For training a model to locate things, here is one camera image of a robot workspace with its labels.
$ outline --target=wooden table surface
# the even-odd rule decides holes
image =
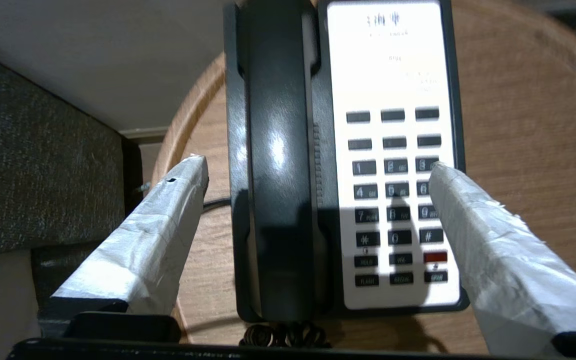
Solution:
[[[576,271],[576,35],[502,0],[453,0],[468,175]],[[206,155],[206,200],[229,196],[224,58],[198,80],[168,130],[153,183]],[[202,216],[180,280],[190,342],[237,344],[230,208]],[[487,353],[463,312],[322,321],[335,348]]]

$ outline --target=coiled cord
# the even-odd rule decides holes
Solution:
[[[326,331],[310,321],[279,323],[274,326],[252,325],[247,328],[239,346],[330,348]]]

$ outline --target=black button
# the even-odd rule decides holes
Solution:
[[[418,136],[416,137],[416,146],[423,148],[424,146],[441,146],[442,137],[437,136]]]
[[[376,266],[377,266],[377,255],[354,257],[354,267],[356,268],[368,268]]]
[[[390,274],[390,284],[393,285],[404,285],[412,284],[414,282],[414,277],[412,272],[396,272]]]
[[[438,161],[439,157],[418,157],[414,160],[414,164],[418,173],[425,173],[432,171]]]
[[[426,271],[423,273],[426,283],[444,283],[448,281],[448,271]]]
[[[386,198],[402,198],[409,195],[407,182],[386,182]]]
[[[406,137],[384,137],[383,138],[383,148],[384,149],[406,149]]]
[[[383,169],[386,174],[398,174],[408,172],[407,159],[387,159],[383,161]]]
[[[379,246],[381,244],[379,232],[357,232],[357,248],[364,246]]]
[[[388,245],[410,245],[410,244],[412,244],[412,231],[388,230]]]
[[[406,112],[403,109],[381,110],[381,121],[404,121]]]
[[[427,196],[430,195],[430,187],[427,181],[418,181],[416,183],[416,194],[417,196]]]
[[[354,198],[359,199],[377,199],[377,184],[354,185]]]
[[[377,207],[364,207],[354,210],[355,223],[379,223],[379,209]]]
[[[378,287],[379,275],[355,275],[355,287]]]
[[[391,265],[410,265],[412,264],[412,253],[391,253],[388,259]]]
[[[373,141],[371,139],[348,140],[348,150],[372,150]]]
[[[439,119],[439,107],[417,107],[414,109],[416,120],[437,120]]]
[[[439,213],[434,205],[419,205],[419,220],[439,219]]]
[[[346,123],[370,123],[370,111],[356,111],[345,113]]]
[[[375,174],[377,174],[377,162],[375,160],[352,162],[352,175],[375,175]]]
[[[441,228],[422,228],[419,230],[419,242],[425,243],[443,243],[444,231]]]
[[[386,209],[388,221],[409,221],[410,207],[407,206],[389,206]]]

